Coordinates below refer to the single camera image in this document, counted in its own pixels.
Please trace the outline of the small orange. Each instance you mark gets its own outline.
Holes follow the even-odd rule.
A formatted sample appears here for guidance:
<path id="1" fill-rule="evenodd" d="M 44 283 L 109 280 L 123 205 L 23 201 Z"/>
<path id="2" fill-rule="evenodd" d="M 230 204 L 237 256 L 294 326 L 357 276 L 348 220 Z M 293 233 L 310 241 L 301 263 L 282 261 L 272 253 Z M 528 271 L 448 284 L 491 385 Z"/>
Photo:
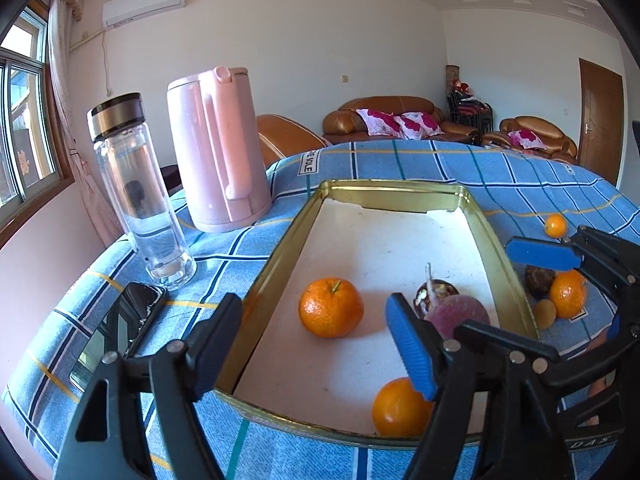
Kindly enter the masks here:
<path id="1" fill-rule="evenodd" d="M 550 238 L 563 238 L 567 230 L 567 221 L 562 214 L 549 214 L 544 220 L 544 234 Z"/>

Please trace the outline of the purple red radish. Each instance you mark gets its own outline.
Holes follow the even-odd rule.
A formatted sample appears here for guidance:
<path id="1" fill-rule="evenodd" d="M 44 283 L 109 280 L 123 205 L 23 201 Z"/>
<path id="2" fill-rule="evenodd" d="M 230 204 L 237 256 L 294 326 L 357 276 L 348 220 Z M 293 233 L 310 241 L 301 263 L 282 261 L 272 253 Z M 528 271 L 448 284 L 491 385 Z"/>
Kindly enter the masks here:
<path id="1" fill-rule="evenodd" d="M 433 278 L 430 264 L 426 267 L 426 276 L 427 281 Z M 433 304 L 424 320 L 430 322 L 444 339 L 451 339 L 454 330 L 466 321 L 490 324 L 488 311 L 480 300 L 462 294 L 449 296 Z"/>

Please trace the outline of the dark water chestnut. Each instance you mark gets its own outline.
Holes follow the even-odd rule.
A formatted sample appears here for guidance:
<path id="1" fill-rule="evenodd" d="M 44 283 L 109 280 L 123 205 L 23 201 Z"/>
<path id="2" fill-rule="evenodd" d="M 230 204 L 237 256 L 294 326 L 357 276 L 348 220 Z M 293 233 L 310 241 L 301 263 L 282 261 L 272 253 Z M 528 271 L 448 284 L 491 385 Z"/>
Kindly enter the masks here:
<path id="1" fill-rule="evenodd" d="M 550 292 L 556 278 L 556 272 L 540 266 L 526 266 L 524 273 L 525 288 L 536 300 L 544 299 Z"/>

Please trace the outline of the smooth oval orange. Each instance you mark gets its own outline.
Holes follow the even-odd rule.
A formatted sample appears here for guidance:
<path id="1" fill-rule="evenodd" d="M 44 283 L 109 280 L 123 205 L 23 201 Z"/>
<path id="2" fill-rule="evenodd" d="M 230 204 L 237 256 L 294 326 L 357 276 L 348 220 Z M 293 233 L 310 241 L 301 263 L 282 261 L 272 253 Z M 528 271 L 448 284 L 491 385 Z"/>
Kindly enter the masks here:
<path id="1" fill-rule="evenodd" d="M 431 421 L 434 403 L 413 388 L 409 377 L 388 382 L 376 395 L 371 418 L 381 437 L 421 437 Z"/>

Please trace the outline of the peeling water chestnut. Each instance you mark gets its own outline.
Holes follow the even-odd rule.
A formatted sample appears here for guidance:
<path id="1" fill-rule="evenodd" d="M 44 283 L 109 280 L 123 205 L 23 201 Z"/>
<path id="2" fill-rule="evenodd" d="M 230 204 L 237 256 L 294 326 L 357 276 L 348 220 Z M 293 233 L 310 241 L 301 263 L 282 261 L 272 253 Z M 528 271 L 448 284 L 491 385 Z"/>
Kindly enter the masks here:
<path id="1" fill-rule="evenodd" d="M 413 310 L 418 318 L 426 318 L 433 304 L 458 293 L 459 291 L 453 284 L 439 278 L 431 278 L 416 291 L 416 296 L 413 298 Z"/>

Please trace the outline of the large front mandarin orange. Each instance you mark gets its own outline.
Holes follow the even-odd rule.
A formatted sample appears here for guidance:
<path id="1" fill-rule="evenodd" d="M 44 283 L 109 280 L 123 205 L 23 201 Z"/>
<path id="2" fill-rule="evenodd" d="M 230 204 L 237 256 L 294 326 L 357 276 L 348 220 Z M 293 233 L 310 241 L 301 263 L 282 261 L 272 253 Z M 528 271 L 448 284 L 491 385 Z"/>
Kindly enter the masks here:
<path id="1" fill-rule="evenodd" d="M 298 302 L 303 328 L 321 338 L 341 338 L 361 322 L 364 305 L 358 289 L 344 278 L 322 278 L 310 283 Z"/>

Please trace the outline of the black smartphone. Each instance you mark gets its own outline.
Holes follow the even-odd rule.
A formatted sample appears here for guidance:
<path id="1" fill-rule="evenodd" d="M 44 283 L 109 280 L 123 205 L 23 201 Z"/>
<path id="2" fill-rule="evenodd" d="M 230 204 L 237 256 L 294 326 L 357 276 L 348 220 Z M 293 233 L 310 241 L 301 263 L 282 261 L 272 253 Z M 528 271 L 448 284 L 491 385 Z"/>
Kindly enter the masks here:
<path id="1" fill-rule="evenodd" d="M 165 287 L 129 283 L 82 348 L 70 370 L 70 382 L 84 391 L 105 353 L 133 358 L 167 298 Z"/>

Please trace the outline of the gold rectangular tin tray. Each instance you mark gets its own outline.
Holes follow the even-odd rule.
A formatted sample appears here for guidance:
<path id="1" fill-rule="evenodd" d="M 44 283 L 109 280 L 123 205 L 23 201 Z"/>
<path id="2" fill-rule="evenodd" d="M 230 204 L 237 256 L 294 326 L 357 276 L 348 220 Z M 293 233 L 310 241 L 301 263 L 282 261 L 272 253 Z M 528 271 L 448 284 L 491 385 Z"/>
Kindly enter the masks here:
<path id="1" fill-rule="evenodd" d="M 529 338 L 538 330 L 498 236 L 462 185 L 326 180 L 296 214 L 244 301 L 216 395 L 271 428 L 366 448 L 414 447 L 384 438 L 372 402 L 405 367 L 385 321 L 395 292 L 412 299 L 429 276 L 475 297 L 491 323 Z M 363 318 L 347 336 L 304 329 L 298 303 L 320 278 L 351 282 Z"/>

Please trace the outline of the stacked dark chairs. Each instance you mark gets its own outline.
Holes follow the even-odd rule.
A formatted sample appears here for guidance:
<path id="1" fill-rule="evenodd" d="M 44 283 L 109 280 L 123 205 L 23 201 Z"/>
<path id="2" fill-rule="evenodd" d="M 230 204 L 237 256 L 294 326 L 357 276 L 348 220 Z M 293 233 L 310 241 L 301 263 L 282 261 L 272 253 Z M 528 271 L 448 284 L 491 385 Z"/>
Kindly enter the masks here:
<path id="1" fill-rule="evenodd" d="M 460 79 L 460 67 L 447 65 L 445 75 L 446 99 L 451 120 L 460 125 L 477 128 L 480 133 L 491 132 L 494 128 L 494 111 Z"/>

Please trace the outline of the floral pillow on sofa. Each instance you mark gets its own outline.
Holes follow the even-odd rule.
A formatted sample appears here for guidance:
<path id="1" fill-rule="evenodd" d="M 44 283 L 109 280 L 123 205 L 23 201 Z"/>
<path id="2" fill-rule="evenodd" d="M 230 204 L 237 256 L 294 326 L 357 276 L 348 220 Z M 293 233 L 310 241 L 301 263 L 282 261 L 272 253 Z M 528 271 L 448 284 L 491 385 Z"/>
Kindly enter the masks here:
<path id="1" fill-rule="evenodd" d="M 408 112 L 396 116 L 405 140 L 423 140 L 444 132 L 436 119 L 427 112 Z"/>
<path id="2" fill-rule="evenodd" d="M 370 108 L 357 108 L 356 113 L 364 122 L 369 136 L 402 138 L 401 126 L 393 114 L 370 110 Z"/>

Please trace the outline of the pink electric kettle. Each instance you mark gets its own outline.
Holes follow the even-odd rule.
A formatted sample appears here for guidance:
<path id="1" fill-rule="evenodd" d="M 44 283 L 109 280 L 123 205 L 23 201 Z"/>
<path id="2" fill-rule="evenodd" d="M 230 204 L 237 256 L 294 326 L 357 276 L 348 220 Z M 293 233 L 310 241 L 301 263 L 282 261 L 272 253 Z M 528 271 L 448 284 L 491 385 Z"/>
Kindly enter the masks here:
<path id="1" fill-rule="evenodd" d="M 177 79 L 168 86 L 167 106 L 194 226 L 227 232 L 262 218 L 272 198 L 248 70 L 217 66 Z"/>

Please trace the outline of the floral pillow left on sofa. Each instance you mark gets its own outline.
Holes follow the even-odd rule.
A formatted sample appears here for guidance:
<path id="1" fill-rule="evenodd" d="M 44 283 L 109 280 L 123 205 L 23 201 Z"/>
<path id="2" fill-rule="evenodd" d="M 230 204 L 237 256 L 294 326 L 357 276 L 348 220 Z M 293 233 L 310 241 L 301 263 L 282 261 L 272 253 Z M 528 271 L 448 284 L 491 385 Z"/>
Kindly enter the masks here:
<path id="1" fill-rule="evenodd" d="M 356 113 L 364 122 L 369 136 L 402 138 L 401 126 L 393 114 L 370 110 L 370 108 L 357 108 Z"/>

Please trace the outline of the brown leather three-seat sofa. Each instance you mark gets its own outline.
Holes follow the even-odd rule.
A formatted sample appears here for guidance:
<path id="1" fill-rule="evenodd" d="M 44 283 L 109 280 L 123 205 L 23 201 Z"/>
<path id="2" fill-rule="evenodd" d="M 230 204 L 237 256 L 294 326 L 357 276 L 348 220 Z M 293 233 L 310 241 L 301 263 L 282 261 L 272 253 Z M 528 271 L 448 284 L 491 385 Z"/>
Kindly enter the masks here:
<path id="1" fill-rule="evenodd" d="M 323 119 L 323 135 L 332 144 L 370 140 L 442 140 L 482 144 L 477 128 L 450 122 L 444 112 L 420 96 L 368 96 L 351 100 Z"/>

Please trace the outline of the window with metal frame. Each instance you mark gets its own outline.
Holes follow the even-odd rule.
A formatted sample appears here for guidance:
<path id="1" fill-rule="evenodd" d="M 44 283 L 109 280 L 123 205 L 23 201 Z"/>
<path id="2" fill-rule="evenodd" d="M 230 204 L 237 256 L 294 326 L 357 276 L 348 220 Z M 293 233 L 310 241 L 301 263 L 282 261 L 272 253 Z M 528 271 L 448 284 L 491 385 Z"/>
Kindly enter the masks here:
<path id="1" fill-rule="evenodd" d="M 48 6 L 32 0 L 1 40 L 1 243 L 74 182 L 47 55 Z"/>

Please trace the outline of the white wall air conditioner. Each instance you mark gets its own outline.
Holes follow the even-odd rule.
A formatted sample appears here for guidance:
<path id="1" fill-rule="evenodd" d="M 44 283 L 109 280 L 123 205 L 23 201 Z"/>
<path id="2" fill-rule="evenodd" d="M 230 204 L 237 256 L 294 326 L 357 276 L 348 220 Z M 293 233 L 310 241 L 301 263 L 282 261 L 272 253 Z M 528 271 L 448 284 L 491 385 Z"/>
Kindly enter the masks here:
<path id="1" fill-rule="evenodd" d="M 186 0 L 111 0 L 103 5 L 102 25 L 114 28 L 185 5 Z"/>

